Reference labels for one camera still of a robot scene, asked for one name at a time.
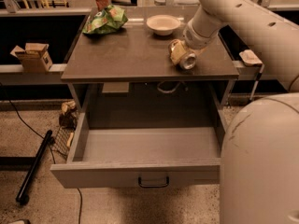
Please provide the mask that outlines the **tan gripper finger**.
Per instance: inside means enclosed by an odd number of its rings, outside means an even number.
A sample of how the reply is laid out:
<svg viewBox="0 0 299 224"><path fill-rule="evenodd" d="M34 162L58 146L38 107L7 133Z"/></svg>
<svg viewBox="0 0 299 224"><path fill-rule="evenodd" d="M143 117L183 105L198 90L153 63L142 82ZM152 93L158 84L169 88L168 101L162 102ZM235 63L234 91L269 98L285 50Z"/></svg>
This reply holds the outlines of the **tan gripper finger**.
<svg viewBox="0 0 299 224"><path fill-rule="evenodd" d="M173 40L169 46L170 59L174 65L179 64L186 53L184 44L180 40Z"/></svg>

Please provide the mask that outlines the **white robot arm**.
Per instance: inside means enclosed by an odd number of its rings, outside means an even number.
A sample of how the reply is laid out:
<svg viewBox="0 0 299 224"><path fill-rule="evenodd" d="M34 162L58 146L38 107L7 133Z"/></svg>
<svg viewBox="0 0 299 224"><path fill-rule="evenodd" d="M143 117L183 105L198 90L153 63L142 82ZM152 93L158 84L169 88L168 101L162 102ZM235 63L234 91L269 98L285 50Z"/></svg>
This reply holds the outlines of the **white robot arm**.
<svg viewBox="0 0 299 224"><path fill-rule="evenodd" d="M182 39L169 46L172 63L194 68L225 25L248 47L244 65L277 79L285 93L252 100L226 131L220 224L299 224L299 28L252 0L199 0Z"/></svg>

